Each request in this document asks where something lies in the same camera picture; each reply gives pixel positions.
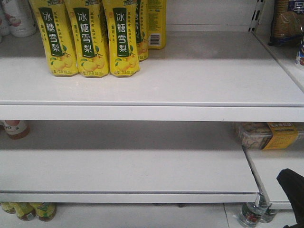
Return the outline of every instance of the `packaged food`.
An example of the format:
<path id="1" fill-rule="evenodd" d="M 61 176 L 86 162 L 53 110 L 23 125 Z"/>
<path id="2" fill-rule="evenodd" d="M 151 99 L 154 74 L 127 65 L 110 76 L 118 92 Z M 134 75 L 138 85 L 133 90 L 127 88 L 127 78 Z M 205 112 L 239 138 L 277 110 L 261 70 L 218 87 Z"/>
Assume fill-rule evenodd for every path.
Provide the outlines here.
<path id="1" fill-rule="evenodd" d="M 36 215 L 41 221 L 48 222 L 56 214 L 55 203 L 34 202 L 29 204 L 35 209 Z"/>
<path id="2" fill-rule="evenodd" d="M 16 37 L 27 37 L 36 32 L 28 0 L 1 0 L 10 32 Z"/>
<path id="3" fill-rule="evenodd" d="M 162 49 L 166 45 L 167 0 L 148 0 L 148 48 Z"/>
<path id="4" fill-rule="evenodd" d="M 136 44 L 136 0 L 102 0 L 110 45 L 110 72 L 130 77 L 140 70 Z"/>
<path id="5" fill-rule="evenodd" d="M 29 133 L 29 125 L 24 120 L 1 120 L 0 125 L 11 139 L 21 139 Z"/>
<path id="6" fill-rule="evenodd" d="M 0 35 L 6 36 L 10 34 L 10 25 L 4 15 L 4 11 L 0 5 Z"/>
<path id="7" fill-rule="evenodd" d="M 236 135 L 248 149 L 283 149 L 304 139 L 304 123 L 235 123 Z"/>
<path id="8" fill-rule="evenodd" d="M 30 221 L 36 216 L 34 208 L 29 203 L 9 202 L 9 205 L 15 209 L 17 217 L 22 221 Z"/>
<path id="9" fill-rule="evenodd" d="M 137 0 L 135 29 L 139 61 L 144 61 L 148 58 L 148 0 Z"/>
<path id="10" fill-rule="evenodd" d="M 73 27 L 78 70 L 85 77 L 109 74 L 109 46 L 101 0 L 65 0 Z"/>
<path id="11" fill-rule="evenodd" d="M 299 44 L 304 31 L 304 5 L 302 0 L 275 0 L 271 28 L 274 45 Z"/>
<path id="12" fill-rule="evenodd" d="M 1 202 L 2 209 L 9 214 L 15 214 L 15 209 L 10 205 L 9 202 Z"/>
<path id="13" fill-rule="evenodd" d="M 50 72 L 78 74 L 71 23 L 63 0 L 29 0 L 36 16 Z"/>

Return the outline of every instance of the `yellow beverage package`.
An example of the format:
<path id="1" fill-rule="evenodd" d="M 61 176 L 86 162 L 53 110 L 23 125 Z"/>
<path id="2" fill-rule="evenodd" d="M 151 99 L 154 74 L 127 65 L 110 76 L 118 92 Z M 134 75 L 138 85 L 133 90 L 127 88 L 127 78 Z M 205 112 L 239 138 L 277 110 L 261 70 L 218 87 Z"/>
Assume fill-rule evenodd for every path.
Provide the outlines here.
<path id="1" fill-rule="evenodd" d="M 162 49 L 166 46 L 167 0 L 148 0 L 149 49 Z"/>
<path id="2" fill-rule="evenodd" d="M 148 0 L 137 0 L 136 7 L 136 42 L 139 61 L 148 58 Z"/>
<path id="3" fill-rule="evenodd" d="M 109 74 L 109 45 L 101 0 L 65 0 L 77 51 L 78 70 L 85 77 Z"/>
<path id="4" fill-rule="evenodd" d="M 136 0 L 102 0 L 110 45 L 110 71 L 129 77 L 140 70 L 135 30 Z"/>
<path id="5" fill-rule="evenodd" d="M 78 74 L 72 27 L 63 0 L 29 0 L 41 33 L 47 63 L 56 76 Z"/>

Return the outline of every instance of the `barcode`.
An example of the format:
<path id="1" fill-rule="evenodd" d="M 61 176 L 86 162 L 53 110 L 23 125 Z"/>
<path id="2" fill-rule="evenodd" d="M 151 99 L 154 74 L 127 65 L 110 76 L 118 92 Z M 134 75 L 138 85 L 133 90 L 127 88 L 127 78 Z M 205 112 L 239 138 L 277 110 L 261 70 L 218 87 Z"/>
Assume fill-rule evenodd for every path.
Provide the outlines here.
<path id="1" fill-rule="evenodd" d="M 161 35 L 159 33 L 151 34 L 149 46 L 160 46 L 160 45 L 161 45 Z"/>

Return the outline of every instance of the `white shelf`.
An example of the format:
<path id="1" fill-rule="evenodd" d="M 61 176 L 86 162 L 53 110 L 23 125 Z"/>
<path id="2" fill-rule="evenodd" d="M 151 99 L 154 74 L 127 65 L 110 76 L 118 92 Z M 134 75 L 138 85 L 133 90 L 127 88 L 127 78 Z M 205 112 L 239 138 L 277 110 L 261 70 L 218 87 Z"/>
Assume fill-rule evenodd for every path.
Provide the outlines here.
<path id="1" fill-rule="evenodd" d="M 284 150 L 245 150 L 258 185 L 273 209 L 291 209 L 289 200 L 276 177 L 286 168 L 304 176 L 303 146 L 303 143 L 298 143 Z"/>
<path id="2" fill-rule="evenodd" d="M 230 123 L 34 121 L 30 126 L 20 140 L 1 133 L 2 201 L 210 203 L 257 196 Z"/>
<path id="3" fill-rule="evenodd" d="M 248 32 L 168 32 L 130 78 L 54 77 L 38 33 L 0 50 L 1 119 L 304 121 L 304 93 Z"/>
<path id="4" fill-rule="evenodd" d="M 257 37 L 278 64 L 286 71 L 302 91 L 304 91 L 304 71 L 295 66 L 295 57 L 298 52 L 298 47 L 269 46 L 269 36 L 258 35 Z"/>

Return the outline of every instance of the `glass bottle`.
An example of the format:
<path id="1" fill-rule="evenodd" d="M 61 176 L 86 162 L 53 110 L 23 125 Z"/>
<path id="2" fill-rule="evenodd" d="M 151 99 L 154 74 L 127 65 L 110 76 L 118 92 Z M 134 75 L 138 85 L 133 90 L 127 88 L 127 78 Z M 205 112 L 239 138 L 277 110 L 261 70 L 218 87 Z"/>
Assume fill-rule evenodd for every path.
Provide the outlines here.
<path id="1" fill-rule="evenodd" d="M 50 221 L 56 214 L 56 204 L 55 203 L 29 203 L 36 212 L 36 215 L 41 221 Z"/>
<path id="2" fill-rule="evenodd" d="M 274 217 L 276 216 L 277 212 L 279 210 L 276 210 L 276 209 L 267 209 L 266 212 L 264 213 L 264 215 L 262 216 L 260 222 L 262 223 L 268 223 L 268 222 L 271 222 Z"/>
<path id="3" fill-rule="evenodd" d="M 243 205 L 238 216 L 238 221 L 244 227 L 256 227 L 267 208 L 266 200 L 264 196 L 260 194 L 258 205 L 255 202 L 248 202 Z"/>

